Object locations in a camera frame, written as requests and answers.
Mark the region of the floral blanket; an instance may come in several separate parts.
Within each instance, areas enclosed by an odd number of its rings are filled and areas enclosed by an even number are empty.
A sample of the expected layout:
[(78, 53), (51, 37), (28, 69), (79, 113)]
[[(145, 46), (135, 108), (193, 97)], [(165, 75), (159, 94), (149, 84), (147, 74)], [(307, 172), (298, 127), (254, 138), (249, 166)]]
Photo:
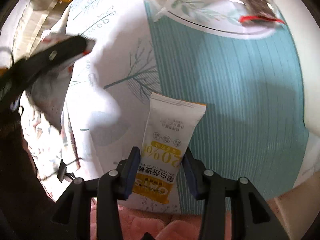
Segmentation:
[(75, 174), (80, 169), (75, 140), (68, 112), (63, 110), (61, 131), (46, 120), (22, 95), (20, 105), (23, 135), (36, 169), (37, 179), (52, 200), (57, 200), (70, 184), (68, 179), (59, 181), (57, 175), (60, 163), (66, 164), (66, 172)]

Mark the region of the red white snack packet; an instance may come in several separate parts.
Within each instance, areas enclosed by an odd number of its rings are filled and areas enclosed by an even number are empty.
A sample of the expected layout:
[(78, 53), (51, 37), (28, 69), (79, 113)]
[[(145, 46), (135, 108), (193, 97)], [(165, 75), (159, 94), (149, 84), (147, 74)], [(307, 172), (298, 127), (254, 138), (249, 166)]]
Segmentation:
[(49, 124), (61, 131), (61, 116), (74, 63), (89, 54), (96, 40), (84, 36), (60, 33), (48, 34), (36, 47), (31, 58), (40, 71), (25, 90), (29, 103), (44, 115)]

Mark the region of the pink trousers leg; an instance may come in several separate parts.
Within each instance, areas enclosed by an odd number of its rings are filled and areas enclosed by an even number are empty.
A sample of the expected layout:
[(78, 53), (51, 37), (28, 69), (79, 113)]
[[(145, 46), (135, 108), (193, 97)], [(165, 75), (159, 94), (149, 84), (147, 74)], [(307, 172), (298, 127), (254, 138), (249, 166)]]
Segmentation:
[(123, 239), (141, 239), (148, 232), (154, 239), (198, 239), (202, 217), (172, 215), (130, 209), (118, 205)]

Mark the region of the teal white patterned tablecloth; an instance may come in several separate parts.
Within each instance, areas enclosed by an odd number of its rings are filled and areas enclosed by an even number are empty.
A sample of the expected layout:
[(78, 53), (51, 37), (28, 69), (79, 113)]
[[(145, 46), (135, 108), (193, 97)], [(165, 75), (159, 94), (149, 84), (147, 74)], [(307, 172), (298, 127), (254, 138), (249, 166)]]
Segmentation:
[(315, 170), (303, 168), (303, 77), (286, 21), (239, 25), (209, 0), (177, 0), (157, 21), (146, 0), (72, 0), (54, 30), (96, 40), (63, 106), (77, 177), (98, 178), (142, 147), (152, 93), (205, 104), (193, 155), (223, 177), (247, 177), (266, 199)]

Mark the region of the white plastic storage bin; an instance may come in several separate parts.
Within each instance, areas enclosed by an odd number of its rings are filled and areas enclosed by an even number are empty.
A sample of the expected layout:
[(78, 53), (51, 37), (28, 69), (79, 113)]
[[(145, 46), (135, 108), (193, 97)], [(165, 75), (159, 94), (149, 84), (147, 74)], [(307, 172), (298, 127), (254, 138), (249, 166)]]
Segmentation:
[(304, 123), (319, 135), (319, 26), (302, 0), (274, 0), (289, 26), (303, 77)]

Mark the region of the white orange oat bar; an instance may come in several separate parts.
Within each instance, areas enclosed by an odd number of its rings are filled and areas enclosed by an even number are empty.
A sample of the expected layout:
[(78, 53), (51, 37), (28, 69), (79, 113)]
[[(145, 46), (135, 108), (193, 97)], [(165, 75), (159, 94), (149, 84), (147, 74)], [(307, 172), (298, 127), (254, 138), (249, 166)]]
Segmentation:
[(161, 204), (169, 195), (206, 105), (152, 93), (133, 192)]

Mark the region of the dark brownie red-sealed packet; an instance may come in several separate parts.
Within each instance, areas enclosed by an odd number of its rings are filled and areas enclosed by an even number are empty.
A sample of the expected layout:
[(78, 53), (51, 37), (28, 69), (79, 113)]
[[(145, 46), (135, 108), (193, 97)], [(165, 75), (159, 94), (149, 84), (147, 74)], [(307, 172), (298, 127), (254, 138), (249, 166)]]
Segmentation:
[(209, 3), (239, 25), (285, 24), (273, 0), (209, 0)]

